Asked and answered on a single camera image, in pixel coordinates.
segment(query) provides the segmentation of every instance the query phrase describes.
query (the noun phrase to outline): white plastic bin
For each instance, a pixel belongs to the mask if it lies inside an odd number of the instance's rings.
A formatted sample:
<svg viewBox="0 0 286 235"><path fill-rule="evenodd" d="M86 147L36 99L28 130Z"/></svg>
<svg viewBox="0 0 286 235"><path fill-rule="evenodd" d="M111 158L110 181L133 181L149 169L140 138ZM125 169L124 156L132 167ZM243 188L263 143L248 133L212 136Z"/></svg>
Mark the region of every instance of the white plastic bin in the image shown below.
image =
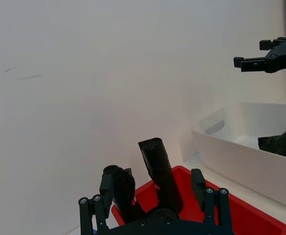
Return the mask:
<svg viewBox="0 0 286 235"><path fill-rule="evenodd" d="M286 130L286 104L232 104L192 130L204 165L286 205L286 157L259 150L257 139Z"/></svg>

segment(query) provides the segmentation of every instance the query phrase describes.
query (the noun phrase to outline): black bracket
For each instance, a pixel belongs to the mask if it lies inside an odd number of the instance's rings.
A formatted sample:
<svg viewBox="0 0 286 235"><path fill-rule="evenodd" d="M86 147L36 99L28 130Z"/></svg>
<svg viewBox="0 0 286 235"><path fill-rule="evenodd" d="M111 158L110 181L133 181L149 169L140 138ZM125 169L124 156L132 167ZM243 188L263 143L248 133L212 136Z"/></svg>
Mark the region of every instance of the black bracket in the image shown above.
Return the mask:
<svg viewBox="0 0 286 235"><path fill-rule="evenodd" d="M286 69L286 38L279 37L273 41L260 41L260 50L270 50L265 57L235 57L234 65L246 71L265 71L268 73Z"/></svg>
<svg viewBox="0 0 286 235"><path fill-rule="evenodd" d="M81 235L93 235L92 216L96 217L98 232L107 231L106 220L109 216L110 206L113 201L113 180L111 175L103 175L99 187L100 194L92 199L82 197L80 206L80 229Z"/></svg>
<svg viewBox="0 0 286 235"><path fill-rule="evenodd" d="M191 170L192 190L202 212L205 213L204 222L215 225L215 207L218 211L219 226L232 231L229 205L229 192L225 188L214 190L206 187L206 181L200 169Z"/></svg>

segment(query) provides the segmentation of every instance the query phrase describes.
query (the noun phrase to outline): white wall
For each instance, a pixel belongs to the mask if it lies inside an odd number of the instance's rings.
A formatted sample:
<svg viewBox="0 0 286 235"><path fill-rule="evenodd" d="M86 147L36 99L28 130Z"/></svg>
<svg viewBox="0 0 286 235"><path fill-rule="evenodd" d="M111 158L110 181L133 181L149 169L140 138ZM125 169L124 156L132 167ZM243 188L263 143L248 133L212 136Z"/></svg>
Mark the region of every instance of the white wall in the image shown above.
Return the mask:
<svg viewBox="0 0 286 235"><path fill-rule="evenodd" d="M138 141L172 165L192 122L235 101L276 101L286 71L234 56L286 34L280 0L0 0L0 235L63 235L102 169L148 180Z"/></svg>

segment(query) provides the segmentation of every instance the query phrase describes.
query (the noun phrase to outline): screw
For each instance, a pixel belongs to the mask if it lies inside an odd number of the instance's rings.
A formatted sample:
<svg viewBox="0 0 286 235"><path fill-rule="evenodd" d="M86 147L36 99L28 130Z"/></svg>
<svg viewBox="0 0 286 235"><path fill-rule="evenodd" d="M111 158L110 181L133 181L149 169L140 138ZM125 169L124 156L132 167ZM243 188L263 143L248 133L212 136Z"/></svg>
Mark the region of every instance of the screw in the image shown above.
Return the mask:
<svg viewBox="0 0 286 235"><path fill-rule="evenodd" d="M143 227L143 226L145 226L145 225L146 225L146 221L145 221L145 220L141 220L141 221L140 221L140 226Z"/></svg>
<svg viewBox="0 0 286 235"><path fill-rule="evenodd" d="M166 223L167 225L169 225L169 224L171 224L171 223L172 223L172 220L171 220L171 219L169 219L169 218L167 218L167 219L165 220L165 223Z"/></svg>
<svg viewBox="0 0 286 235"><path fill-rule="evenodd" d="M80 200L80 203L81 204L84 204L84 203L86 203L87 202L87 200L85 199L85 198L82 198L81 200Z"/></svg>
<svg viewBox="0 0 286 235"><path fill-rule="evenodd" d="M227 190L225 190L225 189L222 189L220 192L221 192L222 194L227 194L227 193L228 193Z"/></svg>
<svg viewBox="0 0 286 235"><path fill-rule="evenodd" d="M96 196L95 198L94 198L94 201L99 201L100 200L100 196Z"/></svg>

